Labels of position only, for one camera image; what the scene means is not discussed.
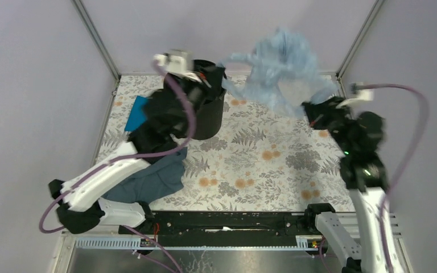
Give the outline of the black plastic trash bin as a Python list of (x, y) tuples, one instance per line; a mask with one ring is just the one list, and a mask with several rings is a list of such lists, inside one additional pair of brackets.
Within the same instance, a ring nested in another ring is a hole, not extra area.
[(194, 140), (206, 140), (215, 136), (221, 128), (224, 109), (224, 97), (204, 104), (199, 110), (194, 110), (196, 129)]

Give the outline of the light blue trash bag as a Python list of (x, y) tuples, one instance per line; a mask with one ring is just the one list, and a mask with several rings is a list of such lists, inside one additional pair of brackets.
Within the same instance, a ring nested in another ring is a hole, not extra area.
[(250, 66), (243, 86), (223, 79), (222, 87), (234, 98), (254, 101), (277, 115), (302, 118), (302, 103), (319, 104), (337, 93), (337, 85), (321, 74), (306, 38), (279, 28), (255, 44), (251, 53), (233, 53), (219, 67)]

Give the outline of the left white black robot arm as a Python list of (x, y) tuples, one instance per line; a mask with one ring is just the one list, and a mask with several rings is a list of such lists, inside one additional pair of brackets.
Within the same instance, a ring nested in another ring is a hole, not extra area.
[(142, 106), (145, 121), (105, 159), (78, 175), (48, 187), (61, 229), (81, 234), (99, 225), (150, 232), (154, 219), (143, 202), (118, 202), (105, 193), (131, 175), (152, 169), (165, 157), (181, 151), (195, 136), (197, 114), (207, 100), (222, 95), (225, 68), (210, 63), (195, 67), (178, 57), (158, 55), (152, 66), (164, 78), (164, 87), (152, 92)]

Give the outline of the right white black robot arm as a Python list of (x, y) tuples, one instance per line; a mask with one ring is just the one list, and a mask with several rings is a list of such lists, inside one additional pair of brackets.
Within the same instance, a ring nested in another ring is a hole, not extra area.
[(340, 177), (355, 208), (360, 240), (352, 238), (326, 203), (307, 207), (305, 230), (323, 236), (342, 272), (404, 272), (385, 201), (387, 173), (377, 153), (384, 138), (383, 118), (370, 111), (352, 118), (350, 107), (340, 97), (320, 104), (304, 102), (302, 107), (310, 127), (328, 131), (343, 153)]

